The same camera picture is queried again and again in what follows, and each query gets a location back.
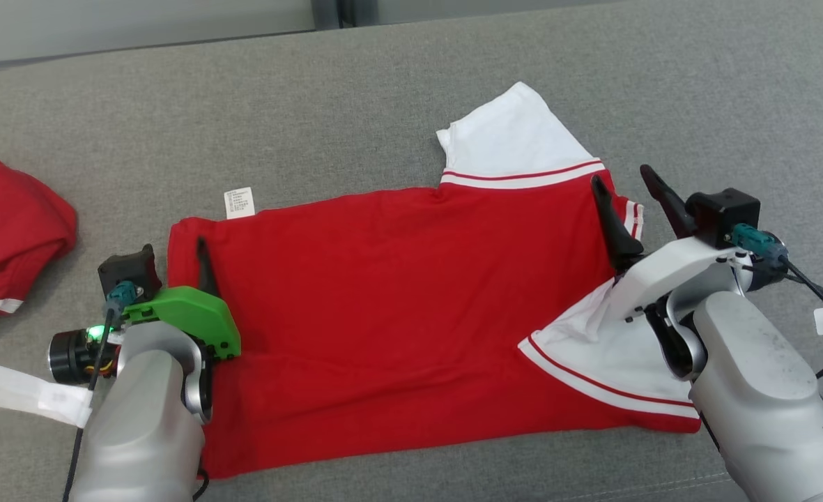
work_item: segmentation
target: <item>gray fabric surface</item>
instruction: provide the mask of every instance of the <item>gray fabric surface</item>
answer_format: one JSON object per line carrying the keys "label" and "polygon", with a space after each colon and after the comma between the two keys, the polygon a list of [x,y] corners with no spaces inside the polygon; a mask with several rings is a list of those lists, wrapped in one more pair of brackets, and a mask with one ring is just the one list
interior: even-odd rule
{"label": "gray fabric surface", "polygon": [[[637,0],[540,13],[99,54],[0,73],[0,158],[79,213],[74,252],[0,318],[0,365],[47,375],[52,333],[99,320],[95,267],[169,226],[435,185],[434,131],[516,80],[544,96],[621,193],[637,166],[682,194],[735,185],[823,284],[823,0]],[[781,285],[756,304],[815,368],[818,302]],[[60,498],[74,429],[0,410],[0,501]],[[704,434],[615,429],[354,457],[214,482],[204,500],[742,500]]]}

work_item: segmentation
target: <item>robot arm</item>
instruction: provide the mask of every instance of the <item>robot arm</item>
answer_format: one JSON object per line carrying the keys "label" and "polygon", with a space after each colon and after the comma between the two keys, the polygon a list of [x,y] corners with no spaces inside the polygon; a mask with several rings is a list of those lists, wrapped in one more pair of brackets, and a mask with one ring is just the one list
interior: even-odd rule
{"label": "robot arm", "polygon": [[121,359],[111,392],[86,429],[72,500],[192,499],[204,410],[192,413],[182,394],[185,386],[186,396],[199,396],[189,387],[192,376],[201,372],[202,359],[184,357],[194,351],[200,356],[191,337],[162,321],[125,332],[121,356],[130,357]]}
{"label": "robot arm", "polygon": [[737,225],[757,225],[758,200],[728,188],[685,204],[648,166],[641,174],[679,239],[648,257],[632,255],[624,229],[606,235],[617,226],[603,220],[617,216],[606,203],[601,209],[605,188],[593,180],[618,276],[587,328],[599,339],[648,324],[669,370],[691,382],[689,397],[752,502],[823,502],[817,379],[744,295],[777,282],[786,269],[776,260],[753,263],[732,244]]}

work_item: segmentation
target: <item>red fabric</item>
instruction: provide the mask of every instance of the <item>red fabric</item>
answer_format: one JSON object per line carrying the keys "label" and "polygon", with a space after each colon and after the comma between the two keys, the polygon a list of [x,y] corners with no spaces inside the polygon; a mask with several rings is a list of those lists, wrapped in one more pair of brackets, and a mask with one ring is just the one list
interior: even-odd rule
{"label": "red fabric", "polygon": [[73,208],[40,181],[0,162],[0,300],[23,300],[39,271],[73,249],[76,238]]}
{"label": "red fabric", "polygon": [[698,428],[586,397],[516,347],[613,275],[590,176],[189,218],[170,234],[171,286],[197,285],[199,236],[243,346],[215,370],[211,477],[530,432]]}

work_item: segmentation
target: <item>folded red shirt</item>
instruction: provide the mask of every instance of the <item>folded red shirt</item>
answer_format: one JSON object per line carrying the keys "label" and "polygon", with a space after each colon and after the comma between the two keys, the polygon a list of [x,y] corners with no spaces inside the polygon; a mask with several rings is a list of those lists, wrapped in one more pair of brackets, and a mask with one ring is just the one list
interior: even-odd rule
{"label": "folded red shirt", "polygon": [[39,271],[77,239],[77,214],[51,188],[0,162],[0,313],[12,314]]}

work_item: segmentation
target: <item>white sleeve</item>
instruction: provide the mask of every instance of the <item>white sleeve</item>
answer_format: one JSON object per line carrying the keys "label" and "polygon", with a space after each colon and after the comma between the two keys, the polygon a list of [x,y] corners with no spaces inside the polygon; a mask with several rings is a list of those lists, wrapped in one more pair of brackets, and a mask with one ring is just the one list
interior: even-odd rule
{"label": "white sleeve", "polygon": [[603,169],[522,82],[436,136],[446,156],[443,181],[514,181],[494,188],[526,188],[532,185],[526,180],[545,174],[563,175],[554,183]]}

